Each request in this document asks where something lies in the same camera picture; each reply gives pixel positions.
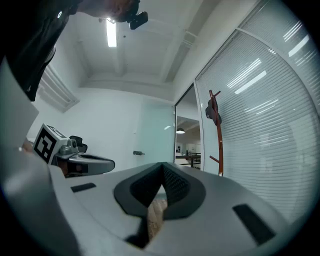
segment glass wall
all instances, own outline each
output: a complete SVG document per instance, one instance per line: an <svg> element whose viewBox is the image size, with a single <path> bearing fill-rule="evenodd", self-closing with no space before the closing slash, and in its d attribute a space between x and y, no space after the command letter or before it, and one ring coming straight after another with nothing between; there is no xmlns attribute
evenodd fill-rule
<svg viewBox="0 0 320 256"><path fill-rule="evenodd" d="M217 128L207 119L205 109L209 90L214 94L221 91L216 99L222 117L224 176L263 198L293 222L312 203L319 180L319 86L318 82L307 82L312 76L318 80L319 55L311 39L294 49L292 45L306 37L302 33L305 30L300 27L302 34L294 35L287 32L294 30L296 18L287 9L284 14L279 12L275 5L281 3L264 2L253 11L241 25L243 30L234 32L196 79L196 87L204 171L218 174L219 164L209 158L219 158ZM282 42L276 43L280 40L291 43L284 47ZM303 69L308 73L302 77Z"/></svg>

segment white wall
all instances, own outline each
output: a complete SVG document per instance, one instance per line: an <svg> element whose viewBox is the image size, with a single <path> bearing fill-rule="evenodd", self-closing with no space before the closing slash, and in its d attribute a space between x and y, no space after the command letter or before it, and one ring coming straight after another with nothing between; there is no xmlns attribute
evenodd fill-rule
<svg viewBox="0 0 320 256"><path fill-rule="evenodd" d="M87 153L114 160L114 171L135 167L134 133L146 96L97 88L79 88L76 96L80 102L63 114L60 131L81 137Z"/></svg>
<svg viewBox="0 0 320 256"><path fill-rule="evenodd" d="M42 124L51 125L58 130L61 129L60 123L63 122L63 113L53 108L50 104L43 101L37 94L32 104L39 111L38 116L34 120L28 134L27 139L35 139Z"/></svg>
<svg viewBox="0 0 320 256"><path fill-rule="evenodd" d="M174 79L177 102L258 0L222 0L201 29Z"/></svg>
<svg viewBox="0 0 320 256"><path fill-rule="evenodd" d="M176 115L178 117L193 119L193 120L199 120L199 113L198 113L198 107L196 104L186 102L186 101L180 101L179 104L175 108Z"/></svg>

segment ceiling beam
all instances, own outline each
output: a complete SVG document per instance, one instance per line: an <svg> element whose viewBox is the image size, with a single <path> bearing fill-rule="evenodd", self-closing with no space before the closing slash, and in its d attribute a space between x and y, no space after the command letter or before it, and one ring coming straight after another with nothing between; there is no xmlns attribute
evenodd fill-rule
<svg viewBox="0 0 320 256"><path fill-rule="evenodd" d="M164 61L159 75L161 83L165 83L175 61L176 55L180 48L181 43L184 41L186 31L190 27L193 19L195 18L199 8L202 5L203 0L193 0L189 3L185 13L182 15L179 26L177 27L174 35L176 35L166 51Z"/></svg>
<svg viewBox="0 0 320 256"><path fill-rule="evenodd" d="M88 82L122 82L125 84L137 84L167 89L172 88L171 83L160 83L154 75L141 75L132 72L125 72L121 77L114 73L95 73L88 79Z"/></svg>

